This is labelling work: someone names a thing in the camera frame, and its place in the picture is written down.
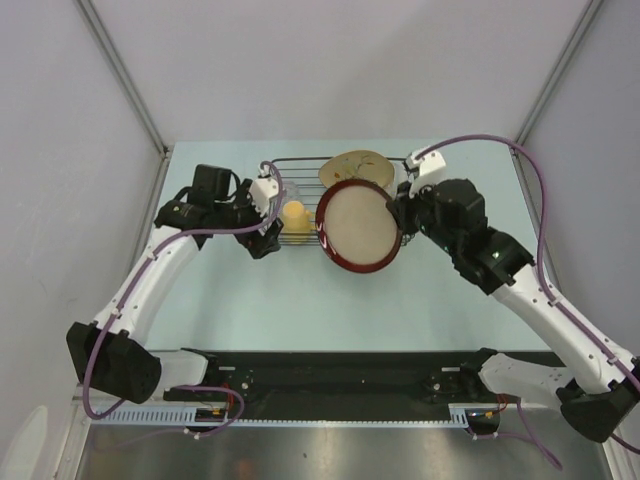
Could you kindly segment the yellow mug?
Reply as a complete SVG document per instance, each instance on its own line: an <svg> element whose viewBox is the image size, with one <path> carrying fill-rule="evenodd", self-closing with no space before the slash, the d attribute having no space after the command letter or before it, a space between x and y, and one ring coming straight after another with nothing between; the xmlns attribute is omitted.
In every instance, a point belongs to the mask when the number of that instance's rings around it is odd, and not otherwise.
<svg viewBox="0 0 640 480"><path fill-rule="evenodd" d="M302 202L288 201L282 207L280 219L283 223L281 237L287 244L306 243L313 236L312 213Z"/></svg>

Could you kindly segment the white bowl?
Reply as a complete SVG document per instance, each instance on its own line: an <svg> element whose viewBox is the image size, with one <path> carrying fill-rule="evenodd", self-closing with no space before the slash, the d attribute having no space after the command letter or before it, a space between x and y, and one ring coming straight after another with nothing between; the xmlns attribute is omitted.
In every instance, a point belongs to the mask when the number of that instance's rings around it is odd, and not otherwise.
<svg viewBox="0 0 640 480"><path fill-rule="evenodd" d="M391 189L391 196L393 198L397 198L398 196L403 197L407 194L410 188L410 176L407 170L402 165L396 164L394 168L395 177Z"/></svg>

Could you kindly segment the red rimmed beige plate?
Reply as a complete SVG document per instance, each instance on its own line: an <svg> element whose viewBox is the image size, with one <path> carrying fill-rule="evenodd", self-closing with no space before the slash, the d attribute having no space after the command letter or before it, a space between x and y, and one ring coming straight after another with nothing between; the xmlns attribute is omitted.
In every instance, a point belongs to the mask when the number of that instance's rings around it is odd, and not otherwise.
<svg viewBox="0 0 640 480"><path fill-rule="evenodd" d="M333 263L357 274L391 264L402 233L387 209L390 200L381 187L361 179L338 182L322 195L315 226L320 247Z"/></svg>

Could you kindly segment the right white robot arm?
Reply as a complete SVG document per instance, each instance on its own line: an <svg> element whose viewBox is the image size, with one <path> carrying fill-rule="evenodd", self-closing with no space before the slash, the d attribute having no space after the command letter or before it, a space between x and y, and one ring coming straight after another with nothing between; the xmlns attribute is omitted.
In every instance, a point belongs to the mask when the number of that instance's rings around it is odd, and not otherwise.
<svg viewBox="0 0 640 480"><path fill-rule="evenodd" d="M516 239L489 226L474 184L445 180L413 192L404 182L387 208L402 232L434 242L462 278L515 313L562 363L549 367L483 348L461 368L463 393L473 401L496 393L544 405L586 439L609 440L639 402L638 358L546 282Z"/></svg>

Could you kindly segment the black wire dish rack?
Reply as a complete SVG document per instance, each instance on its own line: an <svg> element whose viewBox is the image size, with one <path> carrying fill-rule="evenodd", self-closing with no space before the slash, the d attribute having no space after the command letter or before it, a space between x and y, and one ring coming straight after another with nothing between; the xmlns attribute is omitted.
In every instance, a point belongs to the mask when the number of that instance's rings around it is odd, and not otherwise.
<svg viewBox="0 0 640 480"><path fill-rule="evenodd" d="M338 183L362 180L363 186L345 186L327 200L324 213L327 227L344 241L353 221L366 233L375 227L385 234L392 231L385 211L384 195L370 191L381 188L394 196L397 185L407 179L399 159L371 150L353 150L333 157L282 158L274 161L284 180L285 199L279 217L284 222L279 241L284 246L312 246L319 243L316 213L325 193Z"/></svg>

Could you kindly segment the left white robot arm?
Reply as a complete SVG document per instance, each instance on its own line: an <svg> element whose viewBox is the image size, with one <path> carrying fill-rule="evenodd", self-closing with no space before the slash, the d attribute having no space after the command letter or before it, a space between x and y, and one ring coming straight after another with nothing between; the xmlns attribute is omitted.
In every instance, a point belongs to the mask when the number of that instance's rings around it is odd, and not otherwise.
<svg viewBox="0 0 640 480"><path fill-rule="evenodd" d="M283 180L264 161L256 178L232 170L196 166L192 182L158 210L150 237L125 281L94 319L75 322L66 335L86 412L97 390L142 404L154 393L187 388L197 398L214 397L221 376L204 353L179 349L153 354L147 347L153 321L184 268L210 239L232 236L254 259L279 250Z"/></svg>

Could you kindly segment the clear plastic cup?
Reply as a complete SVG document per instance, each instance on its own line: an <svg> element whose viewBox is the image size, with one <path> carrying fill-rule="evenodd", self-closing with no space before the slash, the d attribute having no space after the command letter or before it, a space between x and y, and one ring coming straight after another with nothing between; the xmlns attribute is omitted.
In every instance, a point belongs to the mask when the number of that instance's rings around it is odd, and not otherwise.
<svg viewBox="0 0 640 480"><path fill-rule="evenodd" d="M283 202L288 203L291 201L301 202L301 195L298 185L290 180L283 181Z"/></svg>

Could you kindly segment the bird pattern plate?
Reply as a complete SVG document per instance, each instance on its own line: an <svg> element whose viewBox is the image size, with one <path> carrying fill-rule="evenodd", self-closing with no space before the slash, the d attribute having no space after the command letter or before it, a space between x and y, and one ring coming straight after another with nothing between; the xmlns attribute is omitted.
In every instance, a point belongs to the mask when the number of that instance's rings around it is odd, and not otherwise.
<svg viewBox="0 0 640 480"><path fill-rule="evenodd" d="M395 178L395 169L389 159L370 150L354 150L332 157L318 170L318 178L330 188L338 182L360 179L386 188Z"/></svg>

